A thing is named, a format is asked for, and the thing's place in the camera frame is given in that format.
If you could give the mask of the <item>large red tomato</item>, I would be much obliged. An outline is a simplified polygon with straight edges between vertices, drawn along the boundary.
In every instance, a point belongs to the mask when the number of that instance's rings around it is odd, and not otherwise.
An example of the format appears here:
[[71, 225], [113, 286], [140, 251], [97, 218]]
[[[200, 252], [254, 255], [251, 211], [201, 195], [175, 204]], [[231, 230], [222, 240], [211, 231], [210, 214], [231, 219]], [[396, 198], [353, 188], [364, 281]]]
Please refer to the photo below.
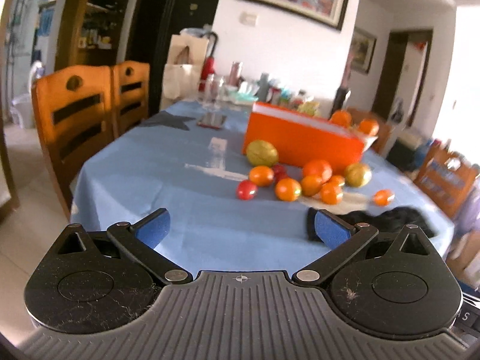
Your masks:
[[258, 187], [250, 180], [243, 180], [238, 184], [236, 195], [237, 198], [244, 201], [253, 199], [258, 192]]

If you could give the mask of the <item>yellow-green mango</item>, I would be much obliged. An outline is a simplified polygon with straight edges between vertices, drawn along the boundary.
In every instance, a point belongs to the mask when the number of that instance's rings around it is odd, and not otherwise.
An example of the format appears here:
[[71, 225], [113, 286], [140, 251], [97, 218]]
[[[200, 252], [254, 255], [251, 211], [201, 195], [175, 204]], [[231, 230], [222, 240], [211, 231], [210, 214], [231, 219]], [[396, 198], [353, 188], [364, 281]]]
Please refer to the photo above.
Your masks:
[[278, 151], [274, 145], [267, 141], [256, 140], [248, 144], [246, 148], [248, 162], [253, 166], [271, 167], [278, 163]]
[[361, 188], [372, 180], [373, 173], [367, 164], [354, 163], [346, 167], [343, 176], [348, 186]]

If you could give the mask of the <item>black cloth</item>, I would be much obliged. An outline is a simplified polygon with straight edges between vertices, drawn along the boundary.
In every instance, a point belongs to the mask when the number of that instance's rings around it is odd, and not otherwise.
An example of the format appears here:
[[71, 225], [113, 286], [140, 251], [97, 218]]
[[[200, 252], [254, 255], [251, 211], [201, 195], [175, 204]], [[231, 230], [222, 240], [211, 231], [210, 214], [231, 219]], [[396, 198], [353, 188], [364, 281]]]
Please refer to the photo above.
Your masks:
[[428, 238], [436, 236], [435, 230], [422, 213], [409, 206], [399, 206], [379, 215], [372, 215], [366, 211], [352, 211], [347, 214], [339, 214], [338, 217], [349, 225], [358, 223], [371, 224], [382, 233], [397, 233], [403, 226], [415, 224]]

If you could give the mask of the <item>small red tomato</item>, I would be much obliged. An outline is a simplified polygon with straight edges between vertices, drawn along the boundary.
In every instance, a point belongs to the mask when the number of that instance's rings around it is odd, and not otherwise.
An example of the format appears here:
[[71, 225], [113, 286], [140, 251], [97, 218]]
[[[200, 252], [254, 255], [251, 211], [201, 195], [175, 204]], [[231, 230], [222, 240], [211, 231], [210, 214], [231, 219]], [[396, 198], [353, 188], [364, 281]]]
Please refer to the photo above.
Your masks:
[[272, 170], [273, 170], [273, 173], [274, 173], [275, 176], [277, 176], [279, 174], [286, 174], [287, 173], [287, 170], [281, 164], [273, 165]]
[[274, 182], [277, 184], [279, 181], [288, 179], [289, 175], [286, 172], [279, 172], [275, 174]]

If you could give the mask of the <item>blue patterned tablecloth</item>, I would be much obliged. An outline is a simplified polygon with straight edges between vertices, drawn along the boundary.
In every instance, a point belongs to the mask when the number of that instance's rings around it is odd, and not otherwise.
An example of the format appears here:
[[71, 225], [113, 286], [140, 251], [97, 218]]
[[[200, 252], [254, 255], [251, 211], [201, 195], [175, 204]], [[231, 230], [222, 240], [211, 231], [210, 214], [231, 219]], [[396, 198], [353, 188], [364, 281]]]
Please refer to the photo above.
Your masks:
[[248, 112], [225, 109], [220, 130], [199, 127], [203, 113], [197, 102], [178, 102], [165, 112], [168, 125], [149, 119], [90, 158], [72, 222], [98, 231], [164, 208], [171, 225], [156, 250], [191, 273], [294, 273], [324, 255], [307, 236], [307, 202], [281, 202], [270, 188], [250, 201], [237, 197], [250, 172], [242, 155]]

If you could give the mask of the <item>small orange tangerine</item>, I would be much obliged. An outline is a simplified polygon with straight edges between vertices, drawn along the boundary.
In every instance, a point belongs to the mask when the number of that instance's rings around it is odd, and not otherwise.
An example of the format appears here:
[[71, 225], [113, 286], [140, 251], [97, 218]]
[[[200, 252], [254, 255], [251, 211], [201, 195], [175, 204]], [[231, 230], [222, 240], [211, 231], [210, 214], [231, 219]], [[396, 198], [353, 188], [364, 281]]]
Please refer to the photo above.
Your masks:
[[274, 177], [274, 170], [269, 166], [255, 166], [249, 172], [249, 180], [261, 188], [270, 186]]

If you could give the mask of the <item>orange cardboard box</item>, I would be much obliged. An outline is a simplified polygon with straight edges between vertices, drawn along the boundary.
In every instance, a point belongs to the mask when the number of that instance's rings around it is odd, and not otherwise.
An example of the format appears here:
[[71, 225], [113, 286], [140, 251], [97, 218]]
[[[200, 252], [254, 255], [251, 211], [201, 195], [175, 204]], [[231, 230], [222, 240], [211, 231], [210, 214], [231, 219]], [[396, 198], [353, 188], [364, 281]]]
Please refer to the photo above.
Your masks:
[[242, 152], [246, 153], [248, 145], [258, 140], [272, 144], [282, 164], [303, 167], [312, 160], [323, 159], [335, 173], [358, 163], [365, 147], [355, 134], [326, 119], [263, 102], [253, 105]]

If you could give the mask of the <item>orange in basket right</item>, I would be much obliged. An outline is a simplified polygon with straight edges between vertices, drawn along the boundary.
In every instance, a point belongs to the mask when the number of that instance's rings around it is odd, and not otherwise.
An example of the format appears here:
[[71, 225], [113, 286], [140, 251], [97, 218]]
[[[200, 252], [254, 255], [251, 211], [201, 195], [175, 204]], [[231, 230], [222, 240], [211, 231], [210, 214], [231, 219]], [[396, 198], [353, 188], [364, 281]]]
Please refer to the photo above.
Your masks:
[[376, 119], [365, 118], [358, 124], [357, 130], [369, 137], [375, 137], [379, 132], [379, 123]]

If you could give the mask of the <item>orange in basket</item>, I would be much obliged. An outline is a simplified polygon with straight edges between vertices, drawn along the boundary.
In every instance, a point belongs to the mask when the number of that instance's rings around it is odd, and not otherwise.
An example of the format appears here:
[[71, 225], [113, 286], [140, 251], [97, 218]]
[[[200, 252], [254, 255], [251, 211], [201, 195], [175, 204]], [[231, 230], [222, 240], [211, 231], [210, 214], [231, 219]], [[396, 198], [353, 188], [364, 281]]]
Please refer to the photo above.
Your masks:
[[379, 123], [376, 119], [365, 118], [358, 124], [357, 130], [369, 137], [375, 137], [379, 132]]
[[352, 115], [348, 111], [337, 110], [330, 116], [329, 121], [334, 125], [350, 128], [352, 126]]

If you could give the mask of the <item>wooden chair right side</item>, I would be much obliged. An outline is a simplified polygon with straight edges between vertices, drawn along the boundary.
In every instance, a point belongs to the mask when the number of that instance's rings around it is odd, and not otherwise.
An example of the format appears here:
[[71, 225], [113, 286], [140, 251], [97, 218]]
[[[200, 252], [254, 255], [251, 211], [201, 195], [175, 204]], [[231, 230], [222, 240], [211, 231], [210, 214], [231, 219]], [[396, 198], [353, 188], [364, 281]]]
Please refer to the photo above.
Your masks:
[[478, 177], [478, 166], [471, 165], [460, 154], [441, 145], [432, 145], [414, 184], [448, 218], [454, 219]]

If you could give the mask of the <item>wooden chair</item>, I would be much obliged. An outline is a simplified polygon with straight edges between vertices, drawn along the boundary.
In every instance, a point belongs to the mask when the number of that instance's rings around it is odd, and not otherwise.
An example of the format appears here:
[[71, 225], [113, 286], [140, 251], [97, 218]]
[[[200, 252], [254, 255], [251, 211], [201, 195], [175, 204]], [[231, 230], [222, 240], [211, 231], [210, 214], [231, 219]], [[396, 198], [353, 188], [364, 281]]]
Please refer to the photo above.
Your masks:
[[84, 163], [114, 141], [108, 66], [75, 65], [32, 85], [32, 106], [49, 177], [66, 215]]
[[454, 219], [478, 177], [478, 166], [471, 165], [460, 154], [441, 145], [432, 145], [414, 184], [448, 218]]
[[112, 67], [112, 117], [118, 138], [148, 117], [150, 65], [124, 61]]

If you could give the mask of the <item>orange in basket left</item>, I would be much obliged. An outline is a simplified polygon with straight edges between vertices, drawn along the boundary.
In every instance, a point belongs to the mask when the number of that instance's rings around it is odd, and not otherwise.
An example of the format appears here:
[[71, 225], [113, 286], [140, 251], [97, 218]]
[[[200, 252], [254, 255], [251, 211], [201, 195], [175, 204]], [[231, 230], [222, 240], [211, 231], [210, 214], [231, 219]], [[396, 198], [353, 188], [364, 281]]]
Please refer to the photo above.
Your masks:
[[352, 126], [352, 115], [348, 111], [337, 110], [330, 116], [329, 121], [334, 125], [350, 128]]

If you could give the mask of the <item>near wooden chair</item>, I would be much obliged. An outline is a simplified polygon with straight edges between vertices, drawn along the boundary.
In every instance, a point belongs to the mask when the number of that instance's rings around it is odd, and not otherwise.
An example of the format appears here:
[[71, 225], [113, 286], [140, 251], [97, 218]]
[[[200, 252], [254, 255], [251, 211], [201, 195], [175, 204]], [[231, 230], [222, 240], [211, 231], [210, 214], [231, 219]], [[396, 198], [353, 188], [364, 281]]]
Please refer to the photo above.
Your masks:
[[32, 106], [49, 177], [66, 215], [84, 163], [114, 141], [108, 66], [75, 65], [32, 85]]

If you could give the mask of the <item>far wooden chair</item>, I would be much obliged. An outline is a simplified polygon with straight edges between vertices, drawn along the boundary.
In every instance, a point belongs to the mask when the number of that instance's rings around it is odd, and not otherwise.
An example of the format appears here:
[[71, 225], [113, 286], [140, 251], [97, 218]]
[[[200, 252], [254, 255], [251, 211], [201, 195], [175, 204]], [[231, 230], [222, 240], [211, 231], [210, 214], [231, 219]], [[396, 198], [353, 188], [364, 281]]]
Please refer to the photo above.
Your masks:
[[150, 65], [124, 61], [112, 67], [112, 117], [118, 138], [148, 117]]

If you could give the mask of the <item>grey tall bottle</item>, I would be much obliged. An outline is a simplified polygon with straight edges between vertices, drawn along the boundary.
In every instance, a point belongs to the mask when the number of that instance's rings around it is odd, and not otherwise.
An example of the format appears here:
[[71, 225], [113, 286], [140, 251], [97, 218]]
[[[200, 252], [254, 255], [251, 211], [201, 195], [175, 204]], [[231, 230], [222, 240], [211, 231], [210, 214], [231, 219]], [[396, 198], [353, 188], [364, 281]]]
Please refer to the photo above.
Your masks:
[[269, 94], [269, 74], [262, 73], [258, 82], [259, 88], [256, 96], [259, 102], [266, 102]]

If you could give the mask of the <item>paper shopping bag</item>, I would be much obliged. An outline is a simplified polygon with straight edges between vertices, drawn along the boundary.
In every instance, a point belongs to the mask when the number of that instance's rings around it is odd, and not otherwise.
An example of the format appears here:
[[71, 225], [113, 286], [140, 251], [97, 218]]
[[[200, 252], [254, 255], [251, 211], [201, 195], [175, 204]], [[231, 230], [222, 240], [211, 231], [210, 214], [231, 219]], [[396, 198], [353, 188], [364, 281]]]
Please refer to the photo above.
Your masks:
[[163, 68], [161, 111], [197, 96], [208, 43], [204, 37], [172, 35]]

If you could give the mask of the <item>glass jar mug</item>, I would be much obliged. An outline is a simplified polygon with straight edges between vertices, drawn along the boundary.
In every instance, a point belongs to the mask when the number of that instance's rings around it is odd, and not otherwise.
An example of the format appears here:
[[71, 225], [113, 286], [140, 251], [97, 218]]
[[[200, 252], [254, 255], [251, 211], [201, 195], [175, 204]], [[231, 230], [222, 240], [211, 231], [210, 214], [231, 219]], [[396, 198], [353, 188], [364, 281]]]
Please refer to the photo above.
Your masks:
[[210, 74], [205, 81], [202, 106], [208, 111], [216, 111], [221, 107], [224, 77]]

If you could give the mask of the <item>green tissue box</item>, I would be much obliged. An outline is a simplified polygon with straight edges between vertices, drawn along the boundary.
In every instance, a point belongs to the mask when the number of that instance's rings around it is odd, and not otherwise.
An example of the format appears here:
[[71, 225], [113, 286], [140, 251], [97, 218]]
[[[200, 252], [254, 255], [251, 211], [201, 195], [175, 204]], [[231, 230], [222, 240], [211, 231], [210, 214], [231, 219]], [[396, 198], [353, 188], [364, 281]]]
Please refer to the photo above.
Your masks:
[[227, 95], [226, 102], [230, 102], [233, 105], [252, 107], [255, 102], [258, 101], [258, 97], [250, 94], [243, 94], [239, 92], [232, 92]]

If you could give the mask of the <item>red umbrella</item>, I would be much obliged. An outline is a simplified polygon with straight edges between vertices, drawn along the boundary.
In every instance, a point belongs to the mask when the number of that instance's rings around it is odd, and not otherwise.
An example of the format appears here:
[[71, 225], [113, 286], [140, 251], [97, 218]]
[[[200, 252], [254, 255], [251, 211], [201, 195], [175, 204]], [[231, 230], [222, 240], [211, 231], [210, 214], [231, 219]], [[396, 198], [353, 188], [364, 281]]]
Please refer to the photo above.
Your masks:
[[203, 92], [205, 90], [205, 84], [206, 84], [206, 81], [208, 79], [208, 76], [210, 74], [215, 73], [215, 69], [214, 69], [215, 57], [214, 57], [214, 55], [215, 55], [215, 52], [216, 52], [216, 46], [217, 46], [217, 42], [218, 42], [218, 35], [213, 31], [205, 33], [204, 37], [208, 38], [208, 41], [209, 41], [208, 45], [210, 47], [210, 50], [207, 53], [207, 57], [204, 61], [203, 67], [202, 67], [202, 72], [201, 72], [200, 81], [199, 81], [199, 91], [200, 92]]

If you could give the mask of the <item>pink thermos bottle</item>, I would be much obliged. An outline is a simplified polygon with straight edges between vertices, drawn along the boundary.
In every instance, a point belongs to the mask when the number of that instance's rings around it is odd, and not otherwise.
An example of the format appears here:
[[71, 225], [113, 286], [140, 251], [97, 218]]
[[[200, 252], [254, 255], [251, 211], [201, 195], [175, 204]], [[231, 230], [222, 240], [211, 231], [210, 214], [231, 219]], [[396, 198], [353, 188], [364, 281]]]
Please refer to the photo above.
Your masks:
[[238, 87], [241, 74], [242, 62], [233, 62], [229, 73], [228, 85]]

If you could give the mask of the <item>small framed picture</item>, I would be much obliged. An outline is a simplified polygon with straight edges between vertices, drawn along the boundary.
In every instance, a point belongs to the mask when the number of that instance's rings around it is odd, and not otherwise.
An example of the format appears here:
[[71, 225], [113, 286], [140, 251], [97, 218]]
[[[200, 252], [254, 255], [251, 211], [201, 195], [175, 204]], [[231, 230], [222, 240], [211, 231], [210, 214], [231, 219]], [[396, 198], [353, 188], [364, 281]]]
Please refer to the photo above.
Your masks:
[[366, 75], [369, 73], [376, 44], [376, 36], [355, 27], [351, 43], [351, 51], [353, 52], [353, 70]]

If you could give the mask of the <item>wooden shelf cabinet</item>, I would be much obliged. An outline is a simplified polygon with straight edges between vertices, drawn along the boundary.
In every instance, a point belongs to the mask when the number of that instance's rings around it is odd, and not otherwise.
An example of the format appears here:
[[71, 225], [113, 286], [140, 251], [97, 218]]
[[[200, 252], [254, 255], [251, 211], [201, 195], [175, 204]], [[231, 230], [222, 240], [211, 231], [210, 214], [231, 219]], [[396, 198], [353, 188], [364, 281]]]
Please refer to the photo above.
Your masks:
[[128, 0], [65, 0], [55, 71], [72, 65], [112, 66]]

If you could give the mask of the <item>wall switch panel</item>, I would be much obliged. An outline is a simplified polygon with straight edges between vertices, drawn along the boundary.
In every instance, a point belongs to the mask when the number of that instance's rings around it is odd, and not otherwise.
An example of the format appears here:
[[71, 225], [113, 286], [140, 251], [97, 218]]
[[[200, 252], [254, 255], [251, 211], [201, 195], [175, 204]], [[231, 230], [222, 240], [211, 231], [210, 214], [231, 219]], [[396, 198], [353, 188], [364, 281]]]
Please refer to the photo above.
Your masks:
[[256, 27], [258, 16], [255, 13], [243, 12], [240, 16], [240, 23], [249, 27]]

